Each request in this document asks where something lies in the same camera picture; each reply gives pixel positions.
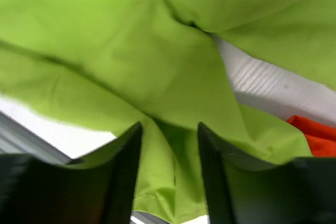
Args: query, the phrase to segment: fabric fold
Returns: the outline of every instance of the fabric fold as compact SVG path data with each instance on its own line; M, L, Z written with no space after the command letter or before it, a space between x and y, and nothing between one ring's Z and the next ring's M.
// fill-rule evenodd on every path
M116 136L142 123L137 211L206 214L198 122L272 163L311 155L298 129L236 102L213 39L166 0L0 0L0 40L6 96Z

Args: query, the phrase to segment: green textile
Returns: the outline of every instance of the green textile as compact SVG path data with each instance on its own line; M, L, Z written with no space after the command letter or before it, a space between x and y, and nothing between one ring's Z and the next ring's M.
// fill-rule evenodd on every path
M52 118L115 135L140 121L134 209L185 222L206 214L199 121L269 162L311 155L297 129L236 102L213 40L188 24L248 50L256 28L238 25L295 1L0 0L0 92ZM251 51L262 58L271 46L257 43ZM273 55L294 54L287 50Z
M301 1L220 35L251 56L336 90L335 5L336 0Z

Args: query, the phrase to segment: orange cloth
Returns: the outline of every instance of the orange cloth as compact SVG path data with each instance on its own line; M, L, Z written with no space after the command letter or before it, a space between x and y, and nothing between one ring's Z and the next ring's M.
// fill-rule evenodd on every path
M336 157L336 128L298 115L288 121L305 135L312 154L316 157Z

